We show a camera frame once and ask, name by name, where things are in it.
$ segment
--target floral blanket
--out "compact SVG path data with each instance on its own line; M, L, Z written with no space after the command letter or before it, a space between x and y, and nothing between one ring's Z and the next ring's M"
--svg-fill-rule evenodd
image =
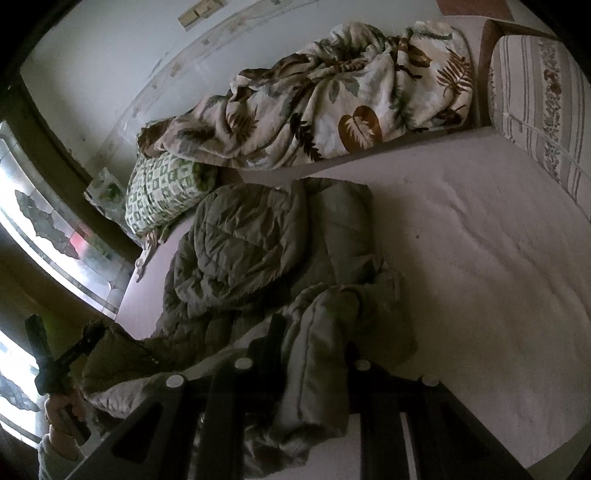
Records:
M400 36L336 27L270 69L246 69L227 95L144 128L139 147L187 160L269 170L355 153L404 135L460 125L472 99L461 34L416 22Z

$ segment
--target mattress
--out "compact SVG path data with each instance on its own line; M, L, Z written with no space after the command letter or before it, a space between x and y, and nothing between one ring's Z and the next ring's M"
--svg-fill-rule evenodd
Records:
M369 185L376 238L407 281L418 351L388 365L376 345L386 368L437 376L525 467L591 420L591 225L524 151L487 127L314 175ZM189 225L125 294L117 321L136 338Z

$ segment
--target pillowcase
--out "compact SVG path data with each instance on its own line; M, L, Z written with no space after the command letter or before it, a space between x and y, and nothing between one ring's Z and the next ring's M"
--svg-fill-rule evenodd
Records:
M216 184L217 167L164 152L139 154L125 198L125 221L142 237L196 205Z

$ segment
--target comforter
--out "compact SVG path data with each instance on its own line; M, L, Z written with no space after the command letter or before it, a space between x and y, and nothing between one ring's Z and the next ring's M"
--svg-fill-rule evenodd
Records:
M227 95L151 125L139 143L148 155L268 170L460 125L471 99L469 52L449 25L394 36L352 22L270 69L241 71Z
M310 448L346 431L345 348L381 363L414 349L401 279L374 248L366 186L305 179L274 189L221 187L199 204L165 282L152 337L137 341L117 324L89 355L81 387L111 417L125 418L169 372L199 378L242 356L275 312L288 321L277 408L249 424L247 476L305 461Z

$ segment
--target person's hand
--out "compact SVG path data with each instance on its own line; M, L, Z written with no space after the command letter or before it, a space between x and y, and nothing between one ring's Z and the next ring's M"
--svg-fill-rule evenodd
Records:
M73 438L70 426L61 419L60 409L72 406L72 413L84 421L84 407L78 390L74 389L69 395L50 395L45 400L45 416L50 424L49 441L52 447L69 460L79 457L79 450Z

